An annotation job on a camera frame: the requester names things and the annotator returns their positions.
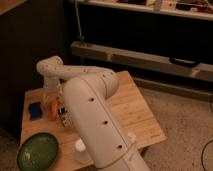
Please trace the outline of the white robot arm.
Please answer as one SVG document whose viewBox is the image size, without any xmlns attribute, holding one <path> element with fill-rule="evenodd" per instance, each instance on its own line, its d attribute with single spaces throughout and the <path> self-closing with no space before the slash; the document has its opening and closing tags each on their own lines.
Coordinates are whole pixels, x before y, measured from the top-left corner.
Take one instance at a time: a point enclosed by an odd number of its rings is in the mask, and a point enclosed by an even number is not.
<svg viewBox="0 0 213 171">
<path fill-rule="evenodd" d="M 44 77 L 47 90 L 65 81 L 65 108 L 98 171 L 150 171 L 134 136 L 123 131 L 106 105 L 119 87 L 113 70 L 65 65 L 58 56 L 39 61 L 36 69 Z"/>
</svg>

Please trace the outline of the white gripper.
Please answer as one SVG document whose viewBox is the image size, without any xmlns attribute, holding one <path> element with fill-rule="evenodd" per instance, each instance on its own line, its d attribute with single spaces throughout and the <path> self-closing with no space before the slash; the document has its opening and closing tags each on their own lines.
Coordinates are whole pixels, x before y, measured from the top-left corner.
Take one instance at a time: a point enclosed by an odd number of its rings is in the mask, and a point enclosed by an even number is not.
<svg viewBox="0 0 213 171">
<path fill-rule="evenodd" d="M 45 100 L 57 98 L 61 94 L 61 84 L 57 78 L 45 78 L 43 88 Z"/>
</svg>

